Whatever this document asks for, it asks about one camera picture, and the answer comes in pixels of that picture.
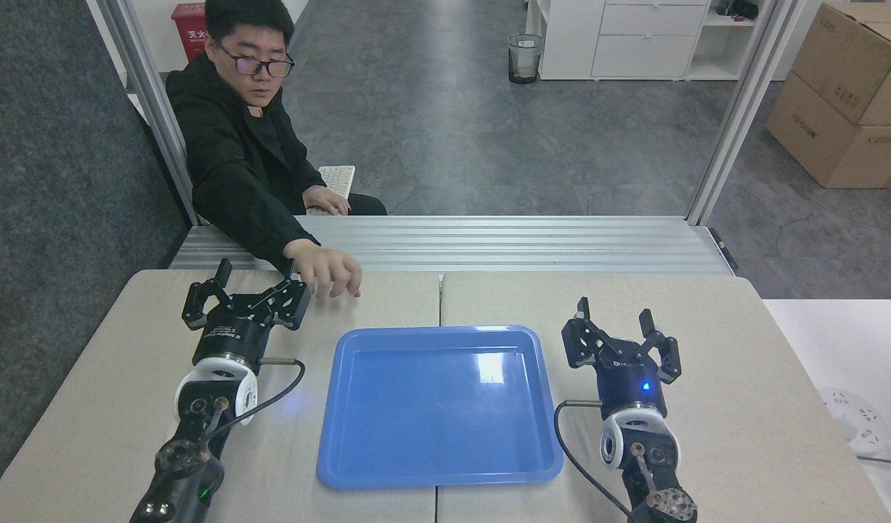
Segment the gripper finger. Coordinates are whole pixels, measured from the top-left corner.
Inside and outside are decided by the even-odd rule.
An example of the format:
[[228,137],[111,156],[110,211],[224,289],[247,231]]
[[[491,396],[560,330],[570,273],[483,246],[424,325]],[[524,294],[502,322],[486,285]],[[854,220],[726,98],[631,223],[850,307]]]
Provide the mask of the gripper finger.
[[206,325],[207,314],[204,312],[204,305],[211,296],[215,296],[219,305],[224,306],[226,310],[234,309],[234,302],[225,291],[231,274],[232,262],[228,258],[223,258],[212,278],[202,283],[195,282],[190,286],[181,315],[187,328],[196,331]]
[[280,270],[282,281],[259,293],[234,293],[230,295],[232,312],[261,327],[283,325],[289,330],[299,330],[310,302],[308,285],[299,277],[296,259],[289,259]]
[[664,335],[654,325],[651,309],[644,309],[638,315],[640,329],[644,340],[637,349],[632,349],[627,356],[629,364],[646,364],[653,362],[650,357],[651,349],[656,349],[659,354],[660,364],[656,367],[656,374],[664,384],[673,384],[681,377],[680,350],[676,338]]
[[621,351],[615,347],[614,339],[591,321],[585,296],[576,304],[575,315],[565,323],[561,337],[570,368],[583,365],[608,368],[620,360]]

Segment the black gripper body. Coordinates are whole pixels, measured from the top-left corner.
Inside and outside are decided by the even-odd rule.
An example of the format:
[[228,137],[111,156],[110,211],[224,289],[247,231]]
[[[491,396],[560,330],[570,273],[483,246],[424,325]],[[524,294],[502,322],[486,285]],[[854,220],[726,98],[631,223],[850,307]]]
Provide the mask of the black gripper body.
[[195,361],[210,357],[239,358],[260,362],[265,354],[273,325],[233,315],[209,315],[195,350]]
[[595,364],[601,416],[610,417],[628,408],[653,408],[665,417],[659,367],[654,360],[627,365]]

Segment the person's right hand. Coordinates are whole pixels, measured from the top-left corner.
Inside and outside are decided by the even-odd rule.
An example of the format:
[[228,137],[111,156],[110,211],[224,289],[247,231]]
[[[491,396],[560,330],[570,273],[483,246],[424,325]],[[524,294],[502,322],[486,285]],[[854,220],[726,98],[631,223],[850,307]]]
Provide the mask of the person's right hand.
[[336,298],[346,291],[355,298],[361,296],[362,266],[349,253],[296,239],[285,245],[282,254],[296,263],[310,293]]

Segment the person's left hand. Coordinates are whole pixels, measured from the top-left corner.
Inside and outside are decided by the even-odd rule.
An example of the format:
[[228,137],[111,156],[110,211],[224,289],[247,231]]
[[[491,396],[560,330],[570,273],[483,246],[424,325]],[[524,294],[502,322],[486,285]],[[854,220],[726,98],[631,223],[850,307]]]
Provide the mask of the person's left hand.
[[322,185],[310,186],[302,193],[304,208],[308,214],[327,213],[346,216],[350,213],[348,199]]

